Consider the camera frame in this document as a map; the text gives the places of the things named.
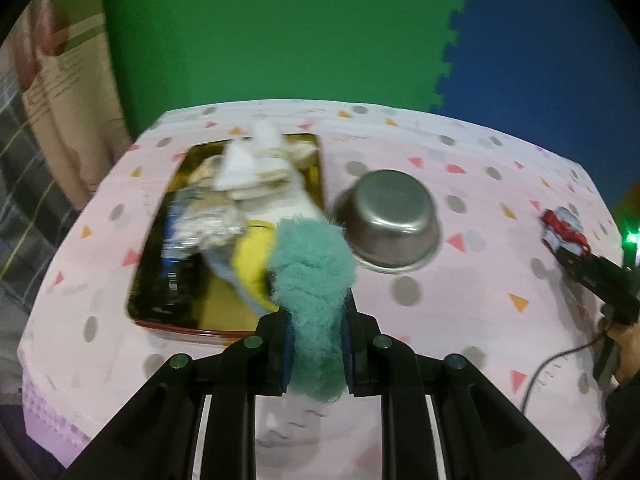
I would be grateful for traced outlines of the person's right hand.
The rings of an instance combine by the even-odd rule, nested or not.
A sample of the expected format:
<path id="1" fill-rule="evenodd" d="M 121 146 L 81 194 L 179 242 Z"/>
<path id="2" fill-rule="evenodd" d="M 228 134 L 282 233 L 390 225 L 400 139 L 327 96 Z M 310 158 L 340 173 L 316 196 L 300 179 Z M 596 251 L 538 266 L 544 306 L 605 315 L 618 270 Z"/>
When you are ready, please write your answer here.
<path id="1" fill-rule="evenodd" d="M 621 385 L 628 384 L 640 370 L 639 323 L 632 325 L 615 323 L 608 331 L 608 336 L 620 346 L 620 365 L 615 374 L 616 380 Z"/>

